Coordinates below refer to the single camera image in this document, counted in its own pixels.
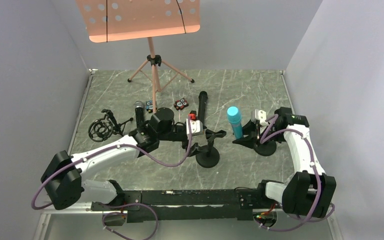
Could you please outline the black round-base mic stand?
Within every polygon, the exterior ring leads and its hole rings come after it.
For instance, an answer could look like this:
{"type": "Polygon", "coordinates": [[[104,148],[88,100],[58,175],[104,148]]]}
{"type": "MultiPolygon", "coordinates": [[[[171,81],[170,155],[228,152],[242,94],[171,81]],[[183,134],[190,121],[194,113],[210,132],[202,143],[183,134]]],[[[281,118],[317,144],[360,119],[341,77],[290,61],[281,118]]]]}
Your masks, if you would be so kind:
{"type": "Polygon", "coordinates": [[[267,141],[263,144],[255,143],[253,149],[258,155],[268,157],[276,152],[277,143],[275,141],[267,141]]]}
{"type": "Polygon", "coordinates": [[[224,138],[227,132],[225,130],[212,131],[209,129],[205,130],[205,138],[207,145],[202,146],[198,150],[198,154],[195,156],[196,162],[203,168],[213,168],[220,161],[220,153],[214,147],[214,141],[216,138],[224,138]]]}

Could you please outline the blue microphone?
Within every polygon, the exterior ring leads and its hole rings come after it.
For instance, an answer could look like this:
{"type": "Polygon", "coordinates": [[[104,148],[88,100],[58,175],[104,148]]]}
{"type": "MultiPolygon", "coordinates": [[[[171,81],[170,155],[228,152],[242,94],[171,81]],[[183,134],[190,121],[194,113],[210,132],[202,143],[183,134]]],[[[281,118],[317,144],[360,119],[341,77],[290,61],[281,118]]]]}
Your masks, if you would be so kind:
{"type": "Polygon", "coordinates": [[[242,129],[242,114],[238,107],[230,106],[227,109],[227,120],[232,127],[233,134],[236,139],[240,139],[243,137],[243,129],[242,129]]]}

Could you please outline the black silver-grille microphone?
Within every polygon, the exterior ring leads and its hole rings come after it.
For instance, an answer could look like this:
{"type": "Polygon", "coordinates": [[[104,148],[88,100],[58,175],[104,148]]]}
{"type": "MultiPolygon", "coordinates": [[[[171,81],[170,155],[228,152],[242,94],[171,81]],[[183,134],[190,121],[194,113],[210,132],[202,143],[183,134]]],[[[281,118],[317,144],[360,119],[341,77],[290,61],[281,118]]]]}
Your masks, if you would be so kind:
{"type": "Polygon", "coordinates": [[[136,101],[134,103],[136,128],[143,129],[145,126],[145,105],[142,101],[136,101]]]}

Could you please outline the black shock mount tripod stand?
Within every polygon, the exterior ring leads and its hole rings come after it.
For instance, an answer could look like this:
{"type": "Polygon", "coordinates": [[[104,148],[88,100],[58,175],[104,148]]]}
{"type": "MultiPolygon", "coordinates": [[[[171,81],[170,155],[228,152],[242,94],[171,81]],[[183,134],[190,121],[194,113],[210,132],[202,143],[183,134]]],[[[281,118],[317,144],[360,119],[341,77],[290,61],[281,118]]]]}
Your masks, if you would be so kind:
{"type": "Polygon", "coordinates": [[[110,109],[103,109],[103,117],[93,121],[88,128],[88,137],[97,143],[108,140],[112,135],[124,136],[126,124],[134,120],[133,117],[124,122],[117,122],[110,109]]]}

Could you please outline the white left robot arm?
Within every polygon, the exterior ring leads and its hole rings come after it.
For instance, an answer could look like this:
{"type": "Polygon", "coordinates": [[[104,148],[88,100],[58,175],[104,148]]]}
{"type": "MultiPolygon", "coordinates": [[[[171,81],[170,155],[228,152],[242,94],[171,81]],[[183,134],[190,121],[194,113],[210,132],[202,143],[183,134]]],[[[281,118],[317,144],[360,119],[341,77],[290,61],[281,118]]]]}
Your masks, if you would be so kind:
{"type": "Polygon", "coordinates": [[[181,142],[185,149],[184,157],[198,153],[199,145],[193,143],[193,136],[202,135],[205,130],[204,107],[191,111],[185,122],[175,122],[174,112],[170,108],[159,108],[149,120],[138,124],[138,127],[127,135],[107,145],[70,155],[63,150],[57,152],[40,181],[40,190],[45,190],[50,203],[37,206],[31,201],[31,207],[41,210],[53,206],[56,210],[66,209],[77,202],[101,202],[103,204],[122,203],[124,192],[114,180],[91,180],[99,171],[113,167],[122,161],[130,161],[147,156],[156,163],[174,168],[178,163],[165,163],[150,153],[159,147],[161,141],[181,142]]]}

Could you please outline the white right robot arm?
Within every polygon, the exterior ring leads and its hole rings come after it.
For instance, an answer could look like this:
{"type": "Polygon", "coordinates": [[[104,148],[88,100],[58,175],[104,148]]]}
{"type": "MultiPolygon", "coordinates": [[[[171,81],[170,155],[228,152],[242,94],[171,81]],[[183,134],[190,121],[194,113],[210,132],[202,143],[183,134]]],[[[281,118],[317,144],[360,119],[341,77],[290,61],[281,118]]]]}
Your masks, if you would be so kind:
{"type": "Polygon", "coordinates": [[[239,108],[231,106],[227,120],[235,136],[233,144],[265,157],[273,155],[280,143],[286,143],[290,151],[293,175],[286,182],[262,180],[255,190],[258,200],[278,203],[285,213],[309,222],[320,221],[333,211],[337,182],[318,161],[306,116],[294,114],[290,107],[280,107],[272,116],[255,109],[242,125],[239,108]]]}

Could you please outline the pink music stand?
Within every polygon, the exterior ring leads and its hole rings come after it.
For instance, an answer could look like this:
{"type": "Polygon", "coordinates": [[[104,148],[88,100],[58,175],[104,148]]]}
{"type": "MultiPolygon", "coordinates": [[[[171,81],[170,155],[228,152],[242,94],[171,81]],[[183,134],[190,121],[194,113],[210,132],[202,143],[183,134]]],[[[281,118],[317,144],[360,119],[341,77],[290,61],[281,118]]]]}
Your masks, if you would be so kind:
{"type": "Polygon", "coordinates": [[[132,82],[146,65],[151,66],[153,113],[157,111],[156,94],[165,89],[160,84],[161,65],[194,83],[193,78],[156,54],[153,38],[200,30],[200,0],[78,0],[76,5],[93,43],[147,39],[149,55],[127,81],[132,82]]]}

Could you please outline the red owl number tile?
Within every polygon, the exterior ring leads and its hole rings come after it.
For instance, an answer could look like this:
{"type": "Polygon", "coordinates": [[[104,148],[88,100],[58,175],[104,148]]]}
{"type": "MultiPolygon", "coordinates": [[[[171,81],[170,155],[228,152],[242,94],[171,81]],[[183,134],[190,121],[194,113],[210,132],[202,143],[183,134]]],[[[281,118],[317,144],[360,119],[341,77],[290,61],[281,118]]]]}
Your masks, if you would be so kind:
{"type": "Polygon", "coordinates": [[[184,108],[188,107],[189,106],[189,103],[188,101],[185,99],[185,98],[181,98],[179,100],[176,100],[173,104],[174,108],[177,110],[177,111],[181,111],[183,110],[184,108]]]}

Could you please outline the black orange-tipped microphone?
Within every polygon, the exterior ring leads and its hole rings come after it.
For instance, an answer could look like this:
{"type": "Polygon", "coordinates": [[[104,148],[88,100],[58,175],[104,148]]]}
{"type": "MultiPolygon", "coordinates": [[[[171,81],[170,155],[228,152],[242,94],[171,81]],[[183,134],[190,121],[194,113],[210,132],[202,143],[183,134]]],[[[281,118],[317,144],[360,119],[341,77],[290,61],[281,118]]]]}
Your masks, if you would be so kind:
{"type": "Polygon", "coordinates": [[[208,100],[208,93],[206,91],[201,91],[198,96],[197,119],[202,123],[204,130],[207,128],[205,125],[207,100],[208,100]]]}

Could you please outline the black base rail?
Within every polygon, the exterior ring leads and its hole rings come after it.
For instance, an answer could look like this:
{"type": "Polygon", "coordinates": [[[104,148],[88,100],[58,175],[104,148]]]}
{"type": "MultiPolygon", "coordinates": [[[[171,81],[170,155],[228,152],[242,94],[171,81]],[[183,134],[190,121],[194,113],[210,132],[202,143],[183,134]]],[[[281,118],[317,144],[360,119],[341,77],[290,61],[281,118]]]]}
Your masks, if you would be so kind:
{"type": "Polygon", "coordinates": [[[158,218],[168,220],[236,219],[251,221],[254,215],[276,206],[260,189],[206,190],[126,190],[123,201],[109,206],[98,201],[91,204],[92,211],[125,211],[128,223],[142,223],[158,218]]]}

